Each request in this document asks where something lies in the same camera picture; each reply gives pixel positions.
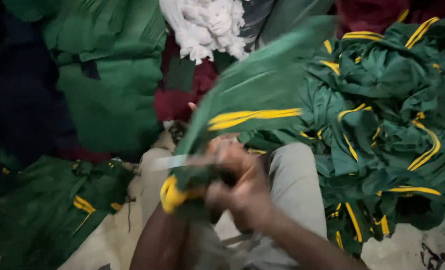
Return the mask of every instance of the white fabric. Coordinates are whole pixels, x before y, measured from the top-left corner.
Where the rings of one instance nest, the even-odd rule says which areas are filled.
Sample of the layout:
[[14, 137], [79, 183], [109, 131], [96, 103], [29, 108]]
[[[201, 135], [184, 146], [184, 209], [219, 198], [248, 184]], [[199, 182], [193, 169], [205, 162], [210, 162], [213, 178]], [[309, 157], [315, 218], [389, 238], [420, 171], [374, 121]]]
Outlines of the white fabric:
[[199, 65], [206, 57], [213, 61], [214, 50], [228, 52], [239, 60], [246, 58], [246, 44], [239, 37], [239, 29], [244, 25], [241, 1], [159, 0], [181, 47], [181, 58], [189, 55]]

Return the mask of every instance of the light gray pants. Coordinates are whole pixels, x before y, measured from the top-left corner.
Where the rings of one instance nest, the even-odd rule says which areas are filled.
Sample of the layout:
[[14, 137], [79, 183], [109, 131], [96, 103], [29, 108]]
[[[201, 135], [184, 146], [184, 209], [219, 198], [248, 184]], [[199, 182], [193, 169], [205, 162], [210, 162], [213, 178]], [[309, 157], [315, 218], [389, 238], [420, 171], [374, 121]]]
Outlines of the light gray pants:
[[[141, 171], [143, 181], [143, 224], [159, 203], [159, 190], [168, 175], [167, 171], [149, 172], [152, 160], [168, 157], [163, 149], [152, 149], [144, 154]], [[304, 228], [323, 238], [326, 236], [326, 217], [314, 155], [309, 146], [296, 143], [279, 148], [269, 169], [272, 181], [271, 199], [289, 217]], [[194, 269], [226, 269], [231, 265], [224, 247], [209, 222], [191, 224], [191, 242], [197, 249]], [[251, 238], [245, 264], [260, 270], [297, 269], [298, 263], [278, 248], [269, 236], [255, 233]]]

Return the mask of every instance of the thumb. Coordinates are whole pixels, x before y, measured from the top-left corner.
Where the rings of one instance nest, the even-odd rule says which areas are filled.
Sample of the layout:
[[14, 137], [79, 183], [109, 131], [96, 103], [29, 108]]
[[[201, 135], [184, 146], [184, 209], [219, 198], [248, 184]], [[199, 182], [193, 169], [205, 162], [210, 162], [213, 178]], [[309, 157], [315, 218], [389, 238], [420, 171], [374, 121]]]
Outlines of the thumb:
[[206, 203], [219, 210], [231, 209], [235, 204], [231, 190], [222, 181], [215, 181], [209, 185], [206, 192]]

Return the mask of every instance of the pile of green clothing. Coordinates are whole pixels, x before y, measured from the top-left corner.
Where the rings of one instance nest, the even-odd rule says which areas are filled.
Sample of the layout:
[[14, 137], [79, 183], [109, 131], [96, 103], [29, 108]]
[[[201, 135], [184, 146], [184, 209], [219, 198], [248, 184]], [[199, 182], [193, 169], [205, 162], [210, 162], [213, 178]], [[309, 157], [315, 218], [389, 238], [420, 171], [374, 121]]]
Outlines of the pile of green clothing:
[[[229, 132], [267, 153], [309, 145], [328, 238], [357, 256], [398, 223], [428, 230], [444, 218], [445, 19], [396, 22], [384, 35], [333, 33], [331, 17], [314, 17], [226, 69], [176, 154], [203, 153]], [[165, 210], [204, 216], [190, 190], [214, 174], [175, 168], [161, 191]]]
[[121, 208], [134, 174], [120, 162], [93, 165], [42, 156], [0, 196], [0, 269], [57, 269]]
[[153, 108], [166, 41], [159, 1], [4, 3], [21, 20], [38, 21], [81, 143], [93, 151], [147, 150], [161, 130]]

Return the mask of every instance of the person's hand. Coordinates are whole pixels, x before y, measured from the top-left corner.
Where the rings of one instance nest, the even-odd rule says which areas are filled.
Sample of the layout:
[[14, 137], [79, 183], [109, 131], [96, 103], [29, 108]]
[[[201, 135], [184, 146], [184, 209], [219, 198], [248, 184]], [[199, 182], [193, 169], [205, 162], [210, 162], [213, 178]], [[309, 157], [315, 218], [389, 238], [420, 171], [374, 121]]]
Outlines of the person's hand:
[[238, 181], [233, 188], [222, 181], [209, 185], [208, 205], [228, 209], [239, 229], [263, 231], [274, 218], [275, 207], [258, 158], [246, 152], [241, 144], [227, 144], [218, 149], [218, 164], [230, 170]]

